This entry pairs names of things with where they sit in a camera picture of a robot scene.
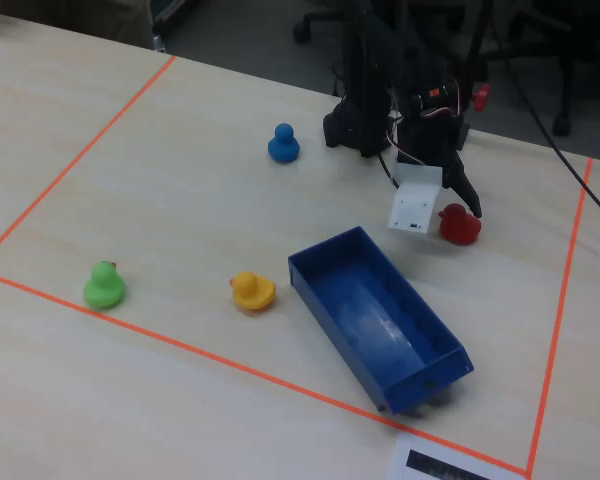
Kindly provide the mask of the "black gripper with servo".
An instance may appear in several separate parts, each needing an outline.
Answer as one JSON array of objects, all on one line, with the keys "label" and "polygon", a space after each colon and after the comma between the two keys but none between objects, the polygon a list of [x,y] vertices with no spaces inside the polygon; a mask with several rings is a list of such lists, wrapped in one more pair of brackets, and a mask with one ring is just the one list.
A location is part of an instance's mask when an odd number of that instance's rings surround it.
[{"label": "black gripper with servo", "polygon": [[438,85],[397,89],[402,120],[396,127],[397,161],[443,169],[443,187],[452,189],[476,218],[482,217],[480,198],[465,174],[459,151],[468,125],[464,122],[461,90],[455,78]]}]

